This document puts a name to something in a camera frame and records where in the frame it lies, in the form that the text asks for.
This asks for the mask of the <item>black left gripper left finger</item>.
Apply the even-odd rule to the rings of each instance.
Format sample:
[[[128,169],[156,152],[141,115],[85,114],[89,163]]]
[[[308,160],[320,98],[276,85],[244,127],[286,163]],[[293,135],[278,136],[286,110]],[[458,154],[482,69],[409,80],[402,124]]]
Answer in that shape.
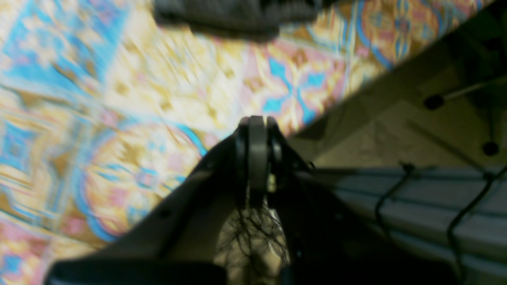
[[[261,207],[261,117],[244,117],[184,182],[106,248],[56,262],[45,285],[225,285],[213,264],[221,228],[235,210]]]

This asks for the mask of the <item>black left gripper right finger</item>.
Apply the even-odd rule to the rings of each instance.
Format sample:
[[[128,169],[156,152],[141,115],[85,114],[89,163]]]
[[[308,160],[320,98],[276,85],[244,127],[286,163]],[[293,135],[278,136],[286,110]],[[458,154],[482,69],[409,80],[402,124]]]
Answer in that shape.
[[[272,117],[253,119],[253,205],[276,211],[289,264],[281,285],[456,285],[446,262],[394,246],[326,189]]]

